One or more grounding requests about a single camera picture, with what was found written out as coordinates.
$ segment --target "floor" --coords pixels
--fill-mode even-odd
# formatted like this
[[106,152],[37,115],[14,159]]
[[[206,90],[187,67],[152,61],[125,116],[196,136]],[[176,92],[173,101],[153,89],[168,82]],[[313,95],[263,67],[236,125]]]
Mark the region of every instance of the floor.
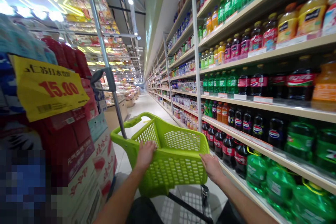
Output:
[[[176,122],[170,117],[170,115],[145,90],[141,91],[141,95],[139,96],[138,100],[135,101],[135,105],[132,108],[128,108],[127,110],[130,118],[135,117],[143,112],[150,112],[165,120],[166,122],[178,126]],[[135,134],[147,120],[149,120],[148,117],[142,117],[142,122],[138,123],[133,128],[125,129],[127,137],[130,138],[133,134]],[[128,177],[132,171],[132,168],[124,149],[114,143],[113,146],[118,161],[118,166],[115,172],[115,191]],[[214,223],[216,223],[217,218],[219,217],[227,201],[227,197],[210,179],[208,179],[205,185],[209,188],[210,192],[208,197],[209,207],[206,209],[206,214],[213,219]],[[170,192],[202,212],[200,185],[178,185]],[[137,191],[135,195],[135,198],[138,197],[140,197],[139,191]],[[158,196],[152,198],[151,200],[165,224],[204,223],[204,221],[201,221],[194,214],[187,211],[166,196]]]

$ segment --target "shelf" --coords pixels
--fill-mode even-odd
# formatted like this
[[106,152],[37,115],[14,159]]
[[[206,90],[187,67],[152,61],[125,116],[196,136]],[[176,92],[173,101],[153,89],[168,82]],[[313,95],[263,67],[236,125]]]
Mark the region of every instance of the shelf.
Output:
[[293,116],[299,116],[299,117],[305,117],[320,121],[327,121],[336,123],[336,113],[322,111],[322,110],[314,110],[310,108],[304,108],[304,107],[297,107],[297,106],[287,106],[284,104],[267,104],[267,103],[259,103],[254,101],[245,101],[245,100],[236,100],[236,99],[230,99],[230,98],[221,98],[216,96],[207,96],[202,94],[201,98],[204,99],[210,99],[220,102],[226,102],[246,107],[252,107],[256,109],[263,109],[268,111],[273,111],[277,113],[283,113],[283,114],[290,114]]
[[181,94],[190,95],[190,96],[196,96],[197,97],[197,94],[195,94],[195,93],[189,93],[189,92],[185,92],[185,91],[179,91],[177,89],[171,89],[171,91],[175,92],[175,93],[181,93]]
[[193,114],[194,116],[197,116],[197,117],[198,117],[198,114],[197,114],[196,112],[194,112],[194,111],[188,109],[187,107],[185,107],[185,106],[183,106],[183,105],[181,105],[181,104],[179,104],[179,103],[177,103],[177,102],[174,102],[174,101],[173,101],[173,104],[176,105],[177,107],[180,107],[181,109],[183,109],[183,110],[189,112],[190,114]]
[[272,145],[256,139],[250,135],[247,135],[241,131],[238,131],[235,128],[230,127],[226,124],[218,122],[211,117],[202,116],[202,120],[206,121],[217,129],[229,134],[230,136],[248,145],[249,147],[252,147],[253,149],[259,151],[261,154],[269,157],[280,165],[292,170],[293,172],[324,188],[332,194],[336,194],[336,180],[324,175],[312,166],[293,160],[285,153],[273,149]]
[[194,54],[195,52],[195,48],[190,48],[190,50],[188,50],[185,54],[183,54],[179,59],[177,59],[173,64],[171,64],[169,66],[169,68],[173,68],[173,67],[177,67],[178,65],[181,65],[182,63],[184,63],[185,61],[187,61],[188,59],[192,58],[192,56],[195,56]]

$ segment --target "green shopping basket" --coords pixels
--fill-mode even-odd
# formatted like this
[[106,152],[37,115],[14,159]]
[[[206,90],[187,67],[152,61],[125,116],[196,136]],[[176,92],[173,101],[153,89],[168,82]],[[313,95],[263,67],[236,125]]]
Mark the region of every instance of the green shopping basket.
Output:
[[111,140],[125,150],[132,169],[137,161],[140,141],[156,142],[157,150],[139,186],[140,194],[155,197],[168,195],[169,189],[176,185],[205,184],[208,176],[199,156],[209,153],[204,134],[173,126],[148,112],[125,122],[124,127],[133,127],[141,122],[143,116],[151,120],[130,139],[118,135],[120,128],[111,132]]

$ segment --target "red label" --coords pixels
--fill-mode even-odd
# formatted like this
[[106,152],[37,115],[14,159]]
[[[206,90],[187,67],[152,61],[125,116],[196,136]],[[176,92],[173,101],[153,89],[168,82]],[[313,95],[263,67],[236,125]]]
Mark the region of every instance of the red label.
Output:
[[251,87],[267,86],[268,77],[251,78]]
[[250,79],[238,79],[238,86],[248,87],[250,86],[251,80]]
[[222,152],[226,155],[226,156],[234,156],[235,155],[235,150],[233,148],[228,148],[226,146],[222,146]]

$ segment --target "supermarket shelf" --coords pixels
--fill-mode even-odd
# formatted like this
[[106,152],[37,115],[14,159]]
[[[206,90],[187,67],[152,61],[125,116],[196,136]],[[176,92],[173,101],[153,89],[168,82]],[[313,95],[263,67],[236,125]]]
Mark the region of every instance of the supermarket shelf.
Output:
[[239,66],[239,65],[246,65],[252,62],[264,61],[268,59],[269,60],[275,59],[275,58],[284,57],[284,56],[291,55],[291,54],[309,52],[312,48],[328,46],[329,44],[332,44],[332,43],[336,43],[335,34],[331,34],[331,35],[327,35],[327,36],[323,36],[319,38],[314,38],[314,39],[311,39],[311,40],[308,40],[302,43],[290,45],[287,47],[283,47],[283,48],[273,50],[273,51],[268,51],[268,52],[265,52],[265,53],[262,53],[256,56],[252,56],[249,58],[245,58],[241,60],[239,59],[239,60],[229,62],[223,65],[219,65],[213,68],[205,69],[205,70],[200,71],[200,74],[205,74],[205,73],[213,72],[213,71],[219,71],[221,69],[232,68],[232,67]]
[[194,112],[194,111],[188,109],[187,107],[185,107],[185,106],[183,106],[183,105],[181,105],[181,104],[179,104],[179,103],[177,103],[177,102],[174,102],[174,101],[173,101],[173,104],[176,105],[177,107],[180,107],[181,109],[183,109],[183,110],[189,112],[190,114],[193,114],[194,116],[197,116],[197,117],[198,117],[198,114],[197,114],[196,112]]
[[253,149],[259,151],[261,154],[269,157],[275,162],[281,164],[282,166],[285,166],[286,168],[308,179],[316,185],[324,188],[332,194],[336,194],[336,180],[324,175],[312,166],[293,160],[285,153],[274,150],[272,145],[256,139],[250,135],[247,135],[241,131],[238,131],[235,128],[230,127],[226,124],[218,122],[211,117],[202,116],[202,120],[236,138],[242,143],[252,147]]
[[171,89],[173,92],[175,93],[181,93],[181,94],[185,94],[185,95],[190,95],[190,96],[196,96],[197,97],[197,94],[195,93],[189,93],[189,92],[185,92],[185,91],[179,91],[177,89]]
[[176,60],[173,64],[171,64],[169,66],[169,68],[173,68],[173,67],[177,67],[178,65],[181,65],[182,63],[184,63],[185,61],[187,61],[188,59],[192,58],[195,54],[195,48],[190,48],[190,50],[188,50],[186,53],[184,53],[178,60]]
[[277,113],[290,114],[293,116],[305,117],[320,121],[327,121],[336,123],[336,113],[322,111],[322,110],[314,110],[310,108],[297,107],[297,106],[287,106],[283,104],[267,104],[267,103],[259,103],[254,101],[245,101],[245,100],[236,100],[230,98],[221,98],[216,96],[207,96],[201,95],[201,98],[216,100],[220,102],[232,103],[241,106],[253,107],[256,109],[263,109],[268,111],[273,111]]

